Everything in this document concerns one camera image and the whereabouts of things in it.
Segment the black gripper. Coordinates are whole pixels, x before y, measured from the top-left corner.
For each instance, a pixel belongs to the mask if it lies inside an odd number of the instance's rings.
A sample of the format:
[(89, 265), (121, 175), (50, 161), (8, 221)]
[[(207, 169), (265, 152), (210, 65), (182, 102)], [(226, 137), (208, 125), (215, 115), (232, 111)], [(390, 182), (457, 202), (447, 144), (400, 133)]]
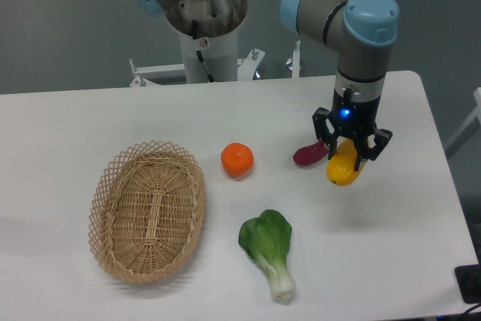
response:
[[(380, 103), (380, 97), (367, 102), (356, 102), (351, 98), (350, 103), (345, 105), (343, 97), (334, 91), (331, 111), (318, 108), (312, 116), (316, 138), (321, 141), (328, 151), (328, 160), (337, 151), (337, 130), (342, 129), (342, 136), (348, 137), (354, 131), (361, 135), (353, 138), (356, 149), (354, 171), (360, 171), (361, 164), (367, 160), (375, 161), (383, 152), (393, 133), (388, 129), (376, 129), (376, 117)], [(369, 145), (369, 135), (374, 137), (374, 145)]]

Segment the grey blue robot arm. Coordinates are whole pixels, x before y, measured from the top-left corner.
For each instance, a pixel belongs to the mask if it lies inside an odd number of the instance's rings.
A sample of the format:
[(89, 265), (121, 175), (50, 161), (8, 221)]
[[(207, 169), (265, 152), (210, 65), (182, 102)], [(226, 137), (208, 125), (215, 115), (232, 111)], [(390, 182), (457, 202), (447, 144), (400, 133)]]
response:
[[(196, 81), (222, 80), (207, 62), (206, 43), (235, 31), (247, 14), (247, 0), (136, 0), (148, 13), (165, 14), (168, 22), (192, 42)], [(281, 0), (285, 27), (307, 36), (338, 55), (330, 109), (313, 115), (316, 137), (330, 158), (340, 155), (338, 138), (352, 141), (352, 168), (375, 160), (392, 138), (376, 124), (377, 109), (398, 36), (395, 0)]]

